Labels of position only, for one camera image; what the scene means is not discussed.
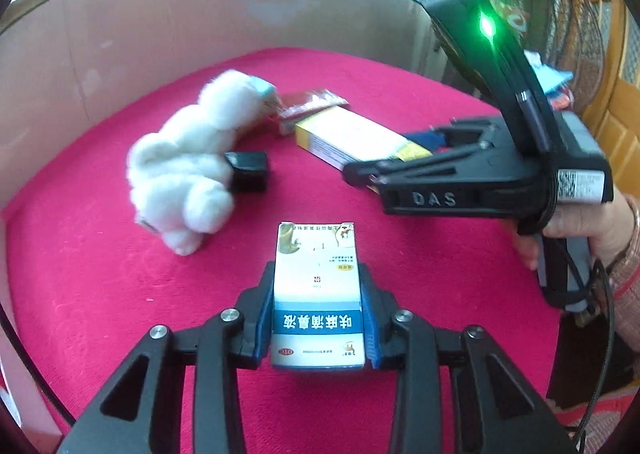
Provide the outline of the right hand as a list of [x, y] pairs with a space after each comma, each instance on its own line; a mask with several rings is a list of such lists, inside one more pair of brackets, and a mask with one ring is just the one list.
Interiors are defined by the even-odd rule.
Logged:
[[593, 258], [611, 272], [639, 265], [639, 200], [614, 188], [614, 199], [600, 205], [561, 205], [541, 235], [549, 239], [586, 237]]

